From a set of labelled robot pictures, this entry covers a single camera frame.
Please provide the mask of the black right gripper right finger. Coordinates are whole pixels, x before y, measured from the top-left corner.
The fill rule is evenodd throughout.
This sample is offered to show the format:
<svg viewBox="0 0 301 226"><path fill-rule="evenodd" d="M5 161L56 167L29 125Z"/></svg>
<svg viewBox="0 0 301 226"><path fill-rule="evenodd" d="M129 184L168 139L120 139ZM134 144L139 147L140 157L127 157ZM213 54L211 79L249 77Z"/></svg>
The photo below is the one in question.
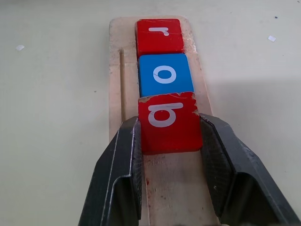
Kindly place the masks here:
<svg viewBox="0 0 301 226"><path fill-rule="evenodd" d="M202 162L214 212L228 226L301 226L260 158L225 121L200 114Z"/></svg>

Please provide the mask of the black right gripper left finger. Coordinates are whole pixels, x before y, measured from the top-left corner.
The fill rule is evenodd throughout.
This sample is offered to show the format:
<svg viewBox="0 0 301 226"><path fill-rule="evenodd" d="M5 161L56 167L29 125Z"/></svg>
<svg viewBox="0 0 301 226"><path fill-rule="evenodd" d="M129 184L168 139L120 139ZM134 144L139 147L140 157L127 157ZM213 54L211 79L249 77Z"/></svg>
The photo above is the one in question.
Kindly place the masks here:
<svg viewBox="0 0 301 226"><path fill-rule="evenodd" d="M138 226L142 212L141 124L122 122L95 165L78 226Z"/></svg>

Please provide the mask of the red letter b block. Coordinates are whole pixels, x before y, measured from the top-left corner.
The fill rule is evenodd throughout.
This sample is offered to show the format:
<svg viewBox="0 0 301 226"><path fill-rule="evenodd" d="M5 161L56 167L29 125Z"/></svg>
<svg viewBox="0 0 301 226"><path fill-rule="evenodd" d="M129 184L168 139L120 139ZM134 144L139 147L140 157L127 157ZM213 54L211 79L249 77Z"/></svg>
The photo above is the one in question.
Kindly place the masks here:
<svg viewBox="0 0 301 226"><path fill-rule="evenodd" d="M194 152L203 145L193 92L142 97L138 119L144 155Z"/></svg>

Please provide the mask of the long wooden letter tray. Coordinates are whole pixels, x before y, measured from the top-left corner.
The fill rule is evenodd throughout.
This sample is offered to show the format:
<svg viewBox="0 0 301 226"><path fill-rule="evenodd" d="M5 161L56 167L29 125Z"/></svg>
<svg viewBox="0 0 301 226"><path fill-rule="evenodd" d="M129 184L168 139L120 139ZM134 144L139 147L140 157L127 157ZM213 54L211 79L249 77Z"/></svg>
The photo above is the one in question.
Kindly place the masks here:
<svg viewBox="0 0 301 226"><path fill-rule="evenodd" d="M137 17L109 25L109 137L138 114ZM139 226L220 226L206 183L201 152L145 155Z"/></svg>

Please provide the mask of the blue letter o block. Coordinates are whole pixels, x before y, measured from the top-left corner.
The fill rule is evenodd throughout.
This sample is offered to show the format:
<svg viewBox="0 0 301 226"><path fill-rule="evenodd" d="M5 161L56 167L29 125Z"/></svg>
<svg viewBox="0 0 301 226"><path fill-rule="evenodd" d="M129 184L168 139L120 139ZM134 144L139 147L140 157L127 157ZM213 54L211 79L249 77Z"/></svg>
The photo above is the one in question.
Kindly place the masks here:
<svg viewBox="0 0 301 226"><path fill-rule="evenodd" d="M143 55L139 57L140 96L193 92L193 82L185 54Z"/></svg>

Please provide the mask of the red letter r block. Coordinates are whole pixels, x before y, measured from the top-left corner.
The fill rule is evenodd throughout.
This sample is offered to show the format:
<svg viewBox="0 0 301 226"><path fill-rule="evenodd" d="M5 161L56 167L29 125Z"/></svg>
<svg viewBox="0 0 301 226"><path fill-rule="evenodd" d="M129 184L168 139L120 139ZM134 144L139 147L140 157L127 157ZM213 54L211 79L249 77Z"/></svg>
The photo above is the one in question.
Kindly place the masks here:
<svg viewBox="0 0 301 226"><path fill-rule="evenodd" d="M137 56L183 53L179 19L140 19L135 24Z"/></svg>

